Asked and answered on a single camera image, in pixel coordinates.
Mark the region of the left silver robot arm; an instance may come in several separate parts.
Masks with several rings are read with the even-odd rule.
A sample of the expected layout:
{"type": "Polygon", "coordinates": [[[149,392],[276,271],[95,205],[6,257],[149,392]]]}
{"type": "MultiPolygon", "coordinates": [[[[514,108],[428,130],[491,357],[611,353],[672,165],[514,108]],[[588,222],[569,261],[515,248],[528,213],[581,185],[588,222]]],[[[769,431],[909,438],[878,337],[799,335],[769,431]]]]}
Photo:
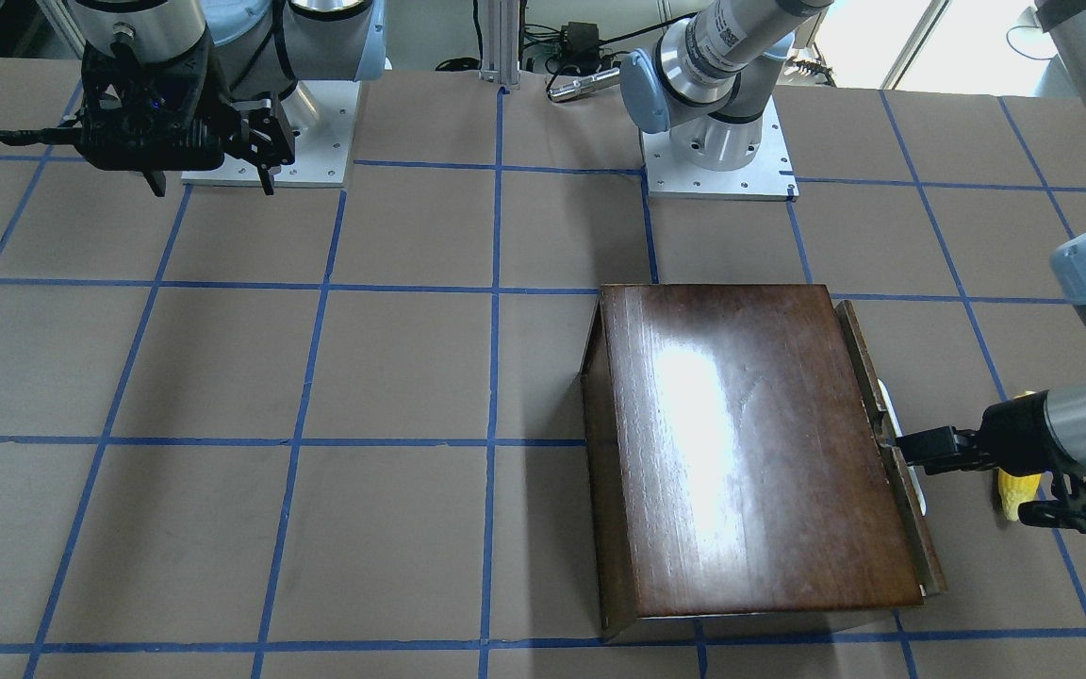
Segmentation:
{"type": "MultiPolygon", "coordinates": [[[[743,73],[767,48],[828,8],[824,1],[716,1],[681,18],[651,50],[622,64],[622,102],[642,133],[668,133],[696,120],[749,122],[757,86],[743,73]]],[[[1059,51],[1086,106],[1086,1],[1038,1],[1035,16],[1059,51]]],[[[1050,266],[1086,327],[1086,232],[1057,248],[1050,266]]],[[[977,431],[938,428],[902,436],[902,455],[929,473],[1003,469],[1086,473],[1086,383],[992,405],[977,431]]]]}

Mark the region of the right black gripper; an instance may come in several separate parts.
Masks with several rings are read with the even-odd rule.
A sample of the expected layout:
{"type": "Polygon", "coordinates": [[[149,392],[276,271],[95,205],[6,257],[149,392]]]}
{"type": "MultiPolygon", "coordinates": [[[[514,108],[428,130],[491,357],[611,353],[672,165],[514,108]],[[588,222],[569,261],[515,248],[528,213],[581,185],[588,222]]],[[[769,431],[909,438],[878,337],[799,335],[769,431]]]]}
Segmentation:
{"type": "MultiPolygon", "coordinates": [[[[194,159],[195,171],[220,168],[226,158],[245,160],[255,166],[264,194],[272,196],[277,167],[296,162],[296,133],[272,91],[244,102],[232,102],[220,91],[198,91],[194,120],[209,137],[206,150],[194,159]]],[[[167,196],[167,172],[143,169],[142,179],[155,197],[167,196]]]]}

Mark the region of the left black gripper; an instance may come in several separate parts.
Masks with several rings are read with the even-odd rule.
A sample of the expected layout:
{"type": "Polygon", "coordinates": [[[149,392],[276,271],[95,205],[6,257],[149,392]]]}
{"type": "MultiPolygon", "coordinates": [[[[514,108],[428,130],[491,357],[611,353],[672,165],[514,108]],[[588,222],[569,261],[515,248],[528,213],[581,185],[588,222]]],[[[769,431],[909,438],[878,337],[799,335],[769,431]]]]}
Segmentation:
{"type": "Polygon", "coordinates": [[[1044,394],[1016,397],[983,412],[978,429],[940,426],[897,436],[909,467],[926,474],[1000,469],[1008,474],[1055,471],[1060,448],[1046,420],[1044,394]]]}

